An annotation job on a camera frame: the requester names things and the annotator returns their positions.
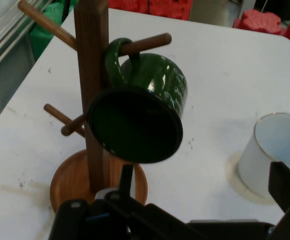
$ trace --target white enamel mug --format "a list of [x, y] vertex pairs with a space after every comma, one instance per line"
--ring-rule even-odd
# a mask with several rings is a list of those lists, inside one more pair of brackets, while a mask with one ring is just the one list
[[260, 118], [238, 163], [242, 181], [264, 198], [271, 197], [268, 179], [272, 161], [290, 168], [290, 114], [273, 113]]

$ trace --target stain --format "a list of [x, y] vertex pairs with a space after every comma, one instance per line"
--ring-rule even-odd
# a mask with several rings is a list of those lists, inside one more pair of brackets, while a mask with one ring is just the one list
[[191, 145], [191, 141], [190, 140], [188, 141], [188, 145], [190, 145], [190, 149], [192, 150], [193, 146]]
[[29, 198], [34, 203], [34, 205], [41, 208], [47, 208], [50, 205], [50, 195], [49, 195], [50, 186], [47, 184], [30, 181], [26, 185], [26, 188], [1, 185], [0, 190], [9, 194]]
[[223, 71], [223, 74], [224, 74], [225, 76], [229, 76], [229, 75], [230, 75], [230, 73], [228, 73], [228, 72], [226, 72], [226, 71]]
[[241, 153], [234, 153], [226, 162], [225, 175], [229, 185], [237, 192], [242, 198], [247, 199], [253, 203], [262, 205], [271, 205], [275, 203], [274, 199], [262, 198], [261, 196], [253, 193], [241, 180], [238, 172], [238, 162]]
[[14, 110], [12, 107], [9, 107], [9, 106], [8, 106], [7, 109], [8, 109], [9, 111], [11, 111], [13, 114], [18, 115], [17, 111]]

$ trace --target green mug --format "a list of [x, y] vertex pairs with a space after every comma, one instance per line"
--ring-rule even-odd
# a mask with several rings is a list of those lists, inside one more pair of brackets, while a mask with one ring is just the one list
[[187, 83], [175, 63], [157, 54], [130, 55], [120, 66], [120, 46], [130, 42], [119, 38], [109, 44], [105, 66], [112, 87], [92, 101], [87, 122], [112, 154], [155, 163], [172, 156], [181, 144]]

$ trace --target white table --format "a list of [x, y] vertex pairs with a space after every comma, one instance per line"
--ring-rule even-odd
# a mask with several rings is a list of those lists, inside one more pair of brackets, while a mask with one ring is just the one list
[[[244, 148], [258, 117], [290, 113], [289, 40], [112, 9], [109, 23], [110, 40], [171, 33], [171, 45], [153, 52], [175, 61], [188, 81], [180, 149], [166, 161], [142, 165], [147, 202], [186, 222], [253, 218], [276, 223], [282, 216], [278, 206], [237, 194], [225, 179], [225, 163]], [[75, 33], [73, 13], [64, 28]], [[85, 148], [78, 134], [61, 135], [63, 125], [43, 110], [45, 103], [71, 118], [82, 112], [77, 54], [57, 38], [0, 115], [0, 239], [48, 238], [54, 172]]]

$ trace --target wooden peg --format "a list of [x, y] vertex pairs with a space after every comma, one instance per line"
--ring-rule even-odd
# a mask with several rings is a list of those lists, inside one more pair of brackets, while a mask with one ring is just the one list
[[79, 117], [72, 120], [70, 123], [64, 125], [61, 128], [61, 133], [64, 136], [69, 136], [74, 131], [76, 131], [76, 129], [80, 128], [84, 124], [85, 121], [86, 121], [86, 115], [82, 114]]
[[[44, 106], [44, 110], [49, 114], [51, 114], [52, 116], [54, 116], [59, 121], [61, 121], [63, 124], [69, 125], [70, 123], [72, 123], [72, 120], [69, 117], [67, 117], [62, 112], [60, 112], [59, 110], [57, 110], [55, 107], [51, 106], [48, 103]], [[80, 127], [75, 128], [73, 132], [76, 132], [79, 135], [85, 137], [85, 130], [81, 127], [81, 125]]]
[[43, 28], [51, 32], [65, 44], [70, 46], [72, 49], [77, 51], [77, 43], [74, 36], [72, 36], [69, 32], [64, 30], [58, 24], [51, 21], [48, 17], [43, 15], [40, 11], [38, 11], [35, 7], [29, 4], [26, 0], [20, 0], [18, 3], [18, 8], [27, 16], [32, 18], [36, 23], [41, 25]]
[[154, 49], [171, 43], [171, 35], [163, 33], [152, 36], [132, 43], [124, 44], [120, 47], [119, 56], [132, 55], [141, 51]]

